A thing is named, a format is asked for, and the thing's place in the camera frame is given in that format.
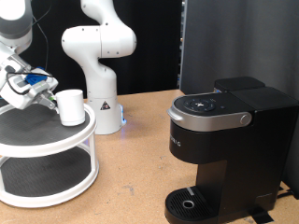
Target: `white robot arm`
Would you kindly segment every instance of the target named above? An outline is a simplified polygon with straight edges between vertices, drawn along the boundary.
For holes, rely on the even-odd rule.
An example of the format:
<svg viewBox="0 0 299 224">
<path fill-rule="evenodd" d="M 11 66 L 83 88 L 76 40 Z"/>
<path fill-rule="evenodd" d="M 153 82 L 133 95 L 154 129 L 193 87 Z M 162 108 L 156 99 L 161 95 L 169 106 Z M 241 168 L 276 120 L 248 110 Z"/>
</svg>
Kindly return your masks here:
<svg viewBox="0 0 299 224">
<path fill-rule="evenodd" d="M 136 47 L 136 36 L 115 12 L 112 0 L 81 0 L 83 12 L 100 26 L 67 29 L 62 38 L 64 52 L 82 68 L 87 84 L 88 104 L 98 121 L 97 134 L 121 128 L 121 106 L 117 101 L 116 74 L 98 62 L 99 58 L 120 58 Z"/>
<path fill-rule="evenodd" d="M 55 109 L 50 97 L 57 80 L 19 56 L 31 44 L 32 20 L 30 0 L 0 0 L 0 95 L 18 109 L 33 103 Z"/>
</svg>

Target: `coffee maker handle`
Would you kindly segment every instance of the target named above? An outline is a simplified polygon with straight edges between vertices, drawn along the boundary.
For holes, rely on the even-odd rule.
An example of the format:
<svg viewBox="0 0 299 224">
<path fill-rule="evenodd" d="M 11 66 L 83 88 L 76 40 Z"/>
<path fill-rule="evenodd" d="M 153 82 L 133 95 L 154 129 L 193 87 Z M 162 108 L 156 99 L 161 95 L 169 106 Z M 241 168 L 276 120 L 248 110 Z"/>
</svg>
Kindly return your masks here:
<svg viewBox="0 0 299 224">
<path fill-rule="evenodd" d="M 183 121 L 183 117 L 177 115 L 172 108 L 167 109 L 167 114 L 169 115 L 169 117 L 175 121 Z"/>
</svg>

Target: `drip tray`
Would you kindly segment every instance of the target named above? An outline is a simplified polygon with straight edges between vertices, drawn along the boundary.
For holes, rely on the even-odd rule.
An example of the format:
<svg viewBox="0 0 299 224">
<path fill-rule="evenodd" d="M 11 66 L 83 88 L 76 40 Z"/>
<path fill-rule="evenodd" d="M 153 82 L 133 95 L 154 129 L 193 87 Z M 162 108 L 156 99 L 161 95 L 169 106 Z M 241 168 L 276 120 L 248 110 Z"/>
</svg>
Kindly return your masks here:
<svg viewBox="0 0 299 224">
<path fill-rule="evenodd" d="M 217 215 L 197 187 L 178 189 L 166 198 L 165 216 L 171 224 L 217 223 Z"/>
<path fill-rule="evenodd" d="M 23 197 L 50 196 L 71 189 L 91 170 L 91 157 L 80 147 L 45 157 L 9 158 L 1 166 L 5 191 Z"/>
</svg>

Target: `black backdrop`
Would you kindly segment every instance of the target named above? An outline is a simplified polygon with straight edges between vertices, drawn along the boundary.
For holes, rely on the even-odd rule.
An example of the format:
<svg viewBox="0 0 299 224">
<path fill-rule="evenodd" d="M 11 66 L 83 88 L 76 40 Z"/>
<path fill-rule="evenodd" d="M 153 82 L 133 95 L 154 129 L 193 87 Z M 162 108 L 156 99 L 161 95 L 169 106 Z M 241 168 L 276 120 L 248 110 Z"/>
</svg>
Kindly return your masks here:
<svg viewBox="0 0 299 224">
<path fill-rule="evenodd" d="M 38 19 L 50 0 L 33 0 Z M 172 90 L 177 87 L 181 0 L 114 0 L 121 20 L 137 37 L 133 55 L 102 59 L 118 77 L 118 94 Z M 59 81 L 56 91 L 81 89 L 86 97 L 85 76 L 79 65 L 63 51 L 64 30 L 80 25 L 98 25 L 80 8 L 79 0 L 52 0 L 50 13 L 39 23 L 50 45 L 48 71 Z M 33 43 L 21 54 L 32 66 L 45 67 L 46 41 L 35 25 Z"/>
<path fill-rule="evenodd" d="M 213 91 L 226 77 L 255 77 L 299 99 L 298 0 L 186 0 L 181 89 Z M 299 120 L 283 181 L 299 197 Z"/>
</svg>

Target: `wooden table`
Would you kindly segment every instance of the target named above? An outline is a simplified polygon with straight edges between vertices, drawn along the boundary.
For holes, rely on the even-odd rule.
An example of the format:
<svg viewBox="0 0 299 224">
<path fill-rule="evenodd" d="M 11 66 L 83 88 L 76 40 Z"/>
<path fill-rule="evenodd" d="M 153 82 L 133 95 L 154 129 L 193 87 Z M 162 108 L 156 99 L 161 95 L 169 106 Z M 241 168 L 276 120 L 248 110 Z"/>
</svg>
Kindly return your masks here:
<svg viewBox="0 0 299 224">
<path fill-rule="evenodd" d="M 0 224 L 101 223 L 167 224 L 164 200 L 175 189 L 195 185 L 197 165 L 169 151 L 166 109 L 181 91 L 119 96 L 127 124 L 117 133 L 96 136 L 99 176 L 77 198 L 48 208 L 23 209 L 0 203 Z M 278 199 L 269 214 L 279 224 L 299 223 L 299 202 Z M 251 217 L 234 221 L 255 223 Z"/>
</svg>

